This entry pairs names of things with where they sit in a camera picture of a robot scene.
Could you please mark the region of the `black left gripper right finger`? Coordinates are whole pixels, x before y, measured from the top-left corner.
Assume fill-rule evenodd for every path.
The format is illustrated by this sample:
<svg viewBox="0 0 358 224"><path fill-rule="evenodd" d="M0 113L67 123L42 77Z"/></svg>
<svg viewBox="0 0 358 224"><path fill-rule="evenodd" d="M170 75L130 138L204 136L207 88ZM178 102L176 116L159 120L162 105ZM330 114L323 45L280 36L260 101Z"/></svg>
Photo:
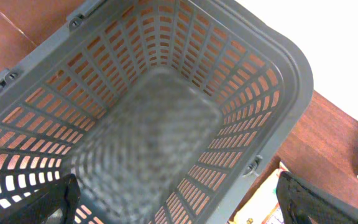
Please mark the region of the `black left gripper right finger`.
<svg viewBox="0 0 358 224"><path fill-rule="evenodd" d="M355 208L291 172L282 172L276 196L285 223L357 223Z"/></svg>

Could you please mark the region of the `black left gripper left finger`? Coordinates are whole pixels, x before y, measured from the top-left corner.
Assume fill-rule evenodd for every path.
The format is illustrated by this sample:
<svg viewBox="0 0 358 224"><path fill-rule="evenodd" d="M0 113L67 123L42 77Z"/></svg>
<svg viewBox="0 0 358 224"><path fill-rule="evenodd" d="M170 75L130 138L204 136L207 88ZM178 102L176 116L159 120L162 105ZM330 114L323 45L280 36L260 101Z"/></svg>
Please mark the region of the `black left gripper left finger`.
<svg viewBox="0 0 358 224"><path fill-rule="evenodd" d="M73 223L80 200L74 174L68 174L0 212L0 223Z"/></svg>

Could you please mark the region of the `yellow snack bag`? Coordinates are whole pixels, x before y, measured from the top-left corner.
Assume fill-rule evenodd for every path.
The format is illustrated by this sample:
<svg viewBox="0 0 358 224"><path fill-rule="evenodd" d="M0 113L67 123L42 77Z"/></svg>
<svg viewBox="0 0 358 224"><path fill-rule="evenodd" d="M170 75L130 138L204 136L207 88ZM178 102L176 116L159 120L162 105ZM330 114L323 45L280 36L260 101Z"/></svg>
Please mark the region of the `yellow snack bag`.
<svg viewBox="0 0 358 224"><path fill-rule="evenodd" d="M260 185L250 200L235 214L232 223L236 224L284 224L277 199L277 184L280 174L288 171L280 162L268 178Z"/></svg>

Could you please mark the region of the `grey plastic basket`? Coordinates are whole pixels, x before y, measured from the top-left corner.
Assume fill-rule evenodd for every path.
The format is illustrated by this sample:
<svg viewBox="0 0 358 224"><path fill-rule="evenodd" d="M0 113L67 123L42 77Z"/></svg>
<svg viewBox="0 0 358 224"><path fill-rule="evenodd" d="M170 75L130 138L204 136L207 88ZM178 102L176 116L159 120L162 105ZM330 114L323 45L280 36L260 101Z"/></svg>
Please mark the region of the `grey plastic basket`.
<svg viewBox="0 0 358 224"><path fill-rule="evenodd" d="M73 174L75 223L225 223L313 95L235 1L86 1L0 73L0 215Z"/></svg>

